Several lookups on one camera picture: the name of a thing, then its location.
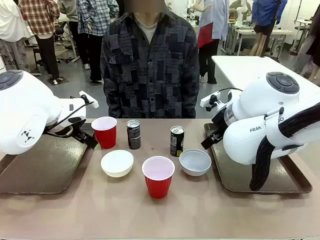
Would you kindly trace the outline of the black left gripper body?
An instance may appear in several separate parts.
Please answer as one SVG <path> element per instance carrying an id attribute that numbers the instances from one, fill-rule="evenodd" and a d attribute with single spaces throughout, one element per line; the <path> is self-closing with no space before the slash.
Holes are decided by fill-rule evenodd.
<path id="1" fill-rule="evenodd" d="M 85 141 L 88 137 L 88 134 L 86 132 L 84 132 L 81 127 L 82 125 L 86 122 L 85 119 L 78 121 L 76 123 L 73 123 L 71 125 L 72 127 L 72 133 L 71 133 L 71 137 L 76 139 L 77 141 Z"/>

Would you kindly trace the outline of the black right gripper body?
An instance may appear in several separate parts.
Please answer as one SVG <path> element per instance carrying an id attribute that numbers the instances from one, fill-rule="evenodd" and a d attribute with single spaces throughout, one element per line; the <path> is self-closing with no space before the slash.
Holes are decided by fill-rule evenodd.
<path id="1" fill-rule="evenodd" d="M 224 133 L 227 129 L 227 124 L 224 118 L 226 109 L 227 109 L 226 107 L 223 107 L 211 119 L 213 124 L 216 127 L 216 130 L 212 133 L 213 134 L 212 139 L 215 141 L 220 141 L 223 138 Z"/>

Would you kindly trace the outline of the red plastic cup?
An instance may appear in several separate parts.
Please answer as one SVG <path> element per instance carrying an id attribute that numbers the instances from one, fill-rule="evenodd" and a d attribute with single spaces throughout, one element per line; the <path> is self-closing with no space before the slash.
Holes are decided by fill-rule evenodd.
<path id="1" fill-rule="evenodd" d="M 165 156 L 152 156 L 141 167 L 149 195 L 156 199 L 167 196 L 175 173 L 175 165 Z"/>
<path id="2" fill-rule="evenodd" d="M 97 141 L 103 149 L 111 149 L 116 145 L 117 120 L 110 116 L 103 116 L 91 123 Z"/>

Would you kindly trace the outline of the grey bowl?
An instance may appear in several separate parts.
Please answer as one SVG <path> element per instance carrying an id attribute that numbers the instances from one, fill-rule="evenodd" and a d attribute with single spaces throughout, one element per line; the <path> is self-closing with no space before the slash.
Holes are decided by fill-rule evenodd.
<path id="1" fill-rule="evenodd" d="M 179 156 L 182 170 L 193 177 L 199 177 L 207 173 L 212 165 L 210 156 L 199 149 L 184 150 Z"/>

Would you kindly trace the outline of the black can yellow print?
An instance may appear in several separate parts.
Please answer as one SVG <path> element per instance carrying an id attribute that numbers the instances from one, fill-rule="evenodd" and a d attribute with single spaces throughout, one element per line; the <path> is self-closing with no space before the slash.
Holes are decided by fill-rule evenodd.
<path id="1" fill-rule="evenodd" d="M 170 129 L 170 154 L 179 157 L 184 149 L 185 129 L 180 125 L 172 126 Z"/>

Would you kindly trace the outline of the black can white print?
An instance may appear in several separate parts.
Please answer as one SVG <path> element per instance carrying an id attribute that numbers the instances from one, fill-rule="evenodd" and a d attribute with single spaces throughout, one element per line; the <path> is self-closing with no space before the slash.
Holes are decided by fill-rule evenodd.
<path id="1" fill-rule="evenodd" d="M 136 119 L 131 119 L 126 123 L 128 146 L 132 150 L 137 150 L 141 147 L 141 129 L 140 122 Z"/>

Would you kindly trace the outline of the white bowl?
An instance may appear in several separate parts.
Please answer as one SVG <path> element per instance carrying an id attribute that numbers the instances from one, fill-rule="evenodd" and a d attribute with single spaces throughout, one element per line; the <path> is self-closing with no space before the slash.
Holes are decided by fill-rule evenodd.
<path id="1" fill-rule="evenodd" d="M 112 178 L 121 178 L 127 175 L 134 165 L 134 156 L 126 150 L 108 152 L 100 162 L 102 170 Z"/>

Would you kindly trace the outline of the brown plastic tray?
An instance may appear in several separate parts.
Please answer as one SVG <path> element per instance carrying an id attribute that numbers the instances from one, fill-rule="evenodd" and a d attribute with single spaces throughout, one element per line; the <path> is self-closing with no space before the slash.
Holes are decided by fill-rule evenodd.
<path id="1" fill-rule="evenodd" d="M 71 183 L 90 147 L 73 137 L 42 135 L 18 155 L 0 154 L 0 194 L 58 194 Z"/>
<path id="2" fill-rule="evenodd" d="M 252 166 L 241 165 L 227 155 L 223 142 L 210 147 L 213 161 L 222 185 L 231 192 L 253 194 L 249 187 L 252 179 Z M 273 159 L 267 181 L 257 194 L 284 195 L 308 194 L 313 190 L 311 183 L 289 156 Z"/>

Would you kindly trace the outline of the white table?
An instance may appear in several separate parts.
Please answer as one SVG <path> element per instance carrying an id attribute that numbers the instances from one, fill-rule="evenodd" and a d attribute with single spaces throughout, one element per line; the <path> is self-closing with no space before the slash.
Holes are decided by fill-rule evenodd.
<path id="1" fill-rule="evenodd" d="M 239 89 L 246 88 L 249 83 L 266 73 L 282 72 L 293 77 L 301 89 L 320 91 L 319 86 L 270 57 L 216 55 L 212 60 L 227 80 Z"/>

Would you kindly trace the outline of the person in patchwork shirt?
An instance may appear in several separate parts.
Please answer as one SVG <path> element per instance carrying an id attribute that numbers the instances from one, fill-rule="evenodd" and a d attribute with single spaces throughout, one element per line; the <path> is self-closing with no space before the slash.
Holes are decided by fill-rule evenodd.
<path id="1" fill-rule="evenodd" d="M 101 45 L 109 116 L 195 118 L 200 70 L 193 27 L 165 0 L 124 0 L 124 7 Z"/>

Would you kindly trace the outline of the white background desk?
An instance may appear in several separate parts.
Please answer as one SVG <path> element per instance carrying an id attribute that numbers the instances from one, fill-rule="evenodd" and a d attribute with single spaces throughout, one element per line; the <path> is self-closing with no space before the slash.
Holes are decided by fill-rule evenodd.
<path id="1" fill-rule="evenodd" d="M 255 28 L 250 28 L 250 29 L 236 28 L 235 32 L 240 34 L 240 42 L 237 50 L 237 56 L 240 55 L 243 38 L 255 39 L 255 44 L 253 45 L 252 51 L 249 54 L 250 56 L 263 56 L 269 45 L 269 40 L 273 39 L 273 45 L 271 48 L 270 57 L 272 57 L 274 54 L 278 39 L 282 38 L 280 50 L 277 54 L 277 58 L 279 58 L 283 50 L 284 43 L 286 41 L 286 37 L 288 35 L 293 35 L 293 32 L 290 30 L 281 30 L 281 29 L 274 30 L 272 26 L 271 27 L 267 26 L 265 31 L 258 30 L 258 32 L 256 32 Z"/>

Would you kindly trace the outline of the person in blue shirt red apron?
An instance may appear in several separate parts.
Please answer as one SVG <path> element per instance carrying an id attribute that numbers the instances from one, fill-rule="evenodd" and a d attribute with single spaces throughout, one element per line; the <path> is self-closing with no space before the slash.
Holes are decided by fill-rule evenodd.
<path id="1" fill-rule="evenodd" d="M 208 84 L 216 84 L 215 62 L 220 41 L 228 35 L 230 0 L 196 0 L 193 8 L 201 12 L 197 31 L 200 79 L 207 76 Z"/>

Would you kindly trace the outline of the person in blue plaid shirt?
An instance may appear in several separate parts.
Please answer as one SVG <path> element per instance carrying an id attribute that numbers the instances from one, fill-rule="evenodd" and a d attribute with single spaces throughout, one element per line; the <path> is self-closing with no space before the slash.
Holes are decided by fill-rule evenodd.
<path id="1" fill-rule="evenodd" d="M 111 20 L 118 17 L 119 5 L 116 0 L 76 0 L 78 33 L 86 35 L 90 81 L 102 81 L 100 59 L 102 39 Z"/>

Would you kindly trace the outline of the person in red plaid shirt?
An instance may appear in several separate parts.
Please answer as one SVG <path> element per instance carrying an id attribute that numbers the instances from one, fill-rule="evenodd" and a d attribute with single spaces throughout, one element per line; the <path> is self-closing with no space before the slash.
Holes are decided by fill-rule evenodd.
<path id="1" fill-rule="evenodd" d="M 18 0 L 18 6 L 37 41 L 43 65 L 57 85 L 60 77 L 54 45 L 55 21 L 60 10 L 55 0 Z"/>

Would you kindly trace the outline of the person in grey trousers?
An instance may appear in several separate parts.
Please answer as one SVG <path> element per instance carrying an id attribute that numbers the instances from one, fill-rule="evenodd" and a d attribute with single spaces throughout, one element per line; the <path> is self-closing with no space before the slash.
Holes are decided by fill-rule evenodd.
<path id="1" fill-rule="evenodd" d="M 308 80 L 313 82 L 320 70 L 320 12 L 314 15 L 309 30 L 309 35 L 303 42 L 293 65 L 293 71 L 301 74 L 305 65 L 312 61 L 313 68 Z"/>

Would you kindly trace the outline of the person in white clothes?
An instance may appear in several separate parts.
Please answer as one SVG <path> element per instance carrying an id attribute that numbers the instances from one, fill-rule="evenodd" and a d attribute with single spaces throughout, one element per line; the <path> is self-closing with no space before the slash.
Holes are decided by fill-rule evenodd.
<path id="1" fill-rule="evenodd" d="M 0 57 L 7 70 L 30 72 L 25 50 L 25 40 L 30 36 L 14 0 L 0 0 Z"/>

